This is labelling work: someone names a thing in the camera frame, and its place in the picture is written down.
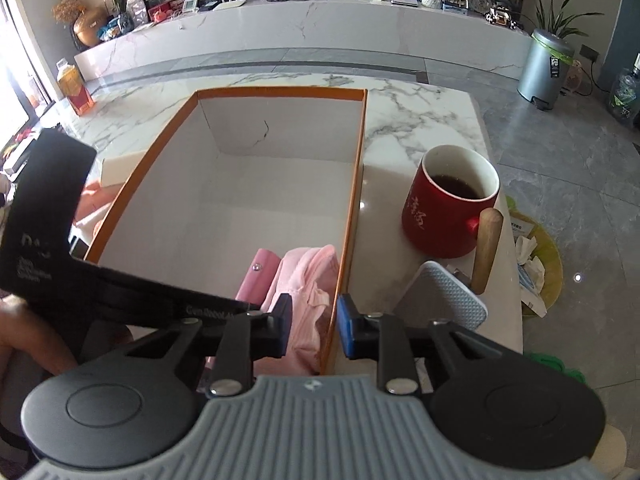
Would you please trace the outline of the person left hand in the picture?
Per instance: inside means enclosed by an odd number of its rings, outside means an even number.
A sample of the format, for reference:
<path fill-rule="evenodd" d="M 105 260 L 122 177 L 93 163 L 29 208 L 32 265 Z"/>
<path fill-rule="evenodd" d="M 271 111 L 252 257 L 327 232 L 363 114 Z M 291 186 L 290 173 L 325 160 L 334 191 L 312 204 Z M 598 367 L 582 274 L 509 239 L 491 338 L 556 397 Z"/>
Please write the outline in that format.
<path fill-rule="evenodd" d="M 71 370 L 77 365 L 62 338 L 34 312 L 26 301 L 9 295 L 1 300 L 0 310 L 1 375 L 10 357 L 21 351 L 53 375 Z"/>

